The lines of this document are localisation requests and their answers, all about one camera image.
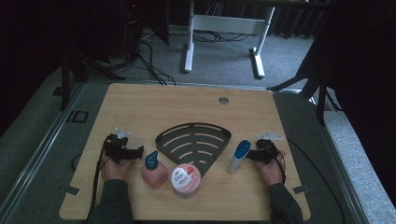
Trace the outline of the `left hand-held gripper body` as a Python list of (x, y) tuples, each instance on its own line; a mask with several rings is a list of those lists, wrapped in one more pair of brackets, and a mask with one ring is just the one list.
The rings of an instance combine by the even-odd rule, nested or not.
[(124, 132), (116, 128), (114, 133), (106, 137), (104, 142), (105, 154), (115, 163), (128, 159), (126, 145), (130, 135), (130, 132)]

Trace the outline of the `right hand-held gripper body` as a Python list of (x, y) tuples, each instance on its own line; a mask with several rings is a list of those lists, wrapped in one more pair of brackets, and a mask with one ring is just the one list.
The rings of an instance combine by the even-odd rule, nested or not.
[(265, 164), (275, 160), (279, 154), (279, 150), (273, 143), (274, 140), (283, 140), (284, 137), (276, 133), (262, 133), (257, 135), (256, 146), (261, 153), (262, 161)]

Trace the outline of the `white bottle with blue cap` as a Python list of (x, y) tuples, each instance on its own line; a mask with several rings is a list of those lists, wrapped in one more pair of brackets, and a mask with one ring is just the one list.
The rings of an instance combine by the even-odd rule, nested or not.
[(250, 151), (250, 142), (248, 140), (243, 140), (238, 144), (233, 154), (233, 157), (230, 161), (230, 164), (227, 168), (227, 172), (230, 175), (235, 175), (237, 173), (242, 161), (249, 153), (249, 151)]

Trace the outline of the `pink cream jar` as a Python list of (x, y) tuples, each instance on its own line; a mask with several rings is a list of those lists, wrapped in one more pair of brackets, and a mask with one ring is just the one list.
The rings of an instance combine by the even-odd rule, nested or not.
[(174, 193), (181, 198), (195, 195), (201, 182), (201, 173), (193, 164), (182, 163), (172, 172), (171, 184)]

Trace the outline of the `person's left hand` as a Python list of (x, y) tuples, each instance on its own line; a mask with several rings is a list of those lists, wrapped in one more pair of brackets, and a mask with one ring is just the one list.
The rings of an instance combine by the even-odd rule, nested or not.
[(100, 165), (102, 178), (105, 181), (111, 179), (127, 181), (132, 163), (132, 161), (120, 161), (116, 163), (107, 155), (103, 155)]

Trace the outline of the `person's right hand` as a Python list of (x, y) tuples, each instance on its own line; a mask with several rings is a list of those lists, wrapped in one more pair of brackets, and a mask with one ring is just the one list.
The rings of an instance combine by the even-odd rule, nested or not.
[(261, 173), (261, 177), (264, 183), (270, 187), (274, 184), (283, 184), (285, 181), (285, 152), (282, 150), (278, 151), (278, 155), (275, 160), (268, 164), (261, 161), (255, 161), (254, 164)]

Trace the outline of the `pink bottle with blue cap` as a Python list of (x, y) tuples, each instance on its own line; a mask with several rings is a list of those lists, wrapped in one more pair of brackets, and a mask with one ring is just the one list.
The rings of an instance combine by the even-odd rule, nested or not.
[(158, 160), (157, 150), (146, 156), (141, 175), (153, 189), (158, 189), (167, 180), (167, 168)]

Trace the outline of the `black metal stand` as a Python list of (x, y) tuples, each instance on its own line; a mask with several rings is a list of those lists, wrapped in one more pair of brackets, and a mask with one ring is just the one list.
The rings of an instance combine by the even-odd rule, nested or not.
[(319, 123), (324, 126), (325, 101), (328, 96), (327, 89), (329, 87), (330, 73), (331, 68), (327, 63), (313, 63), (304, 60), (293, 78), (273, 87), (269, 87), (268, 91), (282, 91), (288, 86), (306, 78), (307, 81), (301, 90), (301, 95), (305, 98), (310, 98), (318, 91), (316, 117)]
[(70, 73), (73, 73), (75, 79), (79, 82), (86, 82), (88, 80), (88, 74), (85, 70), (84, 64), (90, 65), (93, 69), (103, 73), (107, 77), (115, 80), (124, 80), (124, 77), (120, 77), (108, 69), (104, 68), (101, 64), (90, 59), (78, 50), (72, 43), (65, 42), (63, 48), (64, 58), (62, 60), (62, 86), (57, 87), (54, 91), (55, 95), (62, 97), (62, 103), (60, 110), (64, 111), (71, 101), (71, 89), (70, 89)]

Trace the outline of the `black computer tower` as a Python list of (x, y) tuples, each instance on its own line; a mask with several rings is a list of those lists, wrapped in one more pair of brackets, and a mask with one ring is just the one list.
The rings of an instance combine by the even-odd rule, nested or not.
[(122, 51), (135, 59), (138, 54), (144, 23), (142, 21), (143, 7), (141, 0), (120, 0), (121, 17), (124, 26), (124, 44)]

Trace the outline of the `black rectangular bracket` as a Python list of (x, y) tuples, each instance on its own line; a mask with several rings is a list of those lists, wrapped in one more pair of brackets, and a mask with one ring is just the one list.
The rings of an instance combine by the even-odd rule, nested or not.
[(88, 117), (89, 113), (86, 111), (72, 110), (66, 121), (72, 123), (84, 123), (87, 121)]

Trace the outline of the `white desk frame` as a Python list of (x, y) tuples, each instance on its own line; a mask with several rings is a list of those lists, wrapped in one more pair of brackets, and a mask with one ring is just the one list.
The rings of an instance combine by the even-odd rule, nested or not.
[(264, 68), (262, 65), (262, 47), (267, 37), (275, 7), (269, 7), (263, 19), (246, 19), (235, 17), (200, 15), (194, 12), (194, 1), (190, 0), (189, 12), (189, 42), (187, 45), (184, 71), (189, 73), (192, 70), (195, 31), (210, 31), (220, 33), (232, 33), (240, 35), (257, 35), (258, 44), (251, 50), (251, 59), (258, 78), (264, 78)]

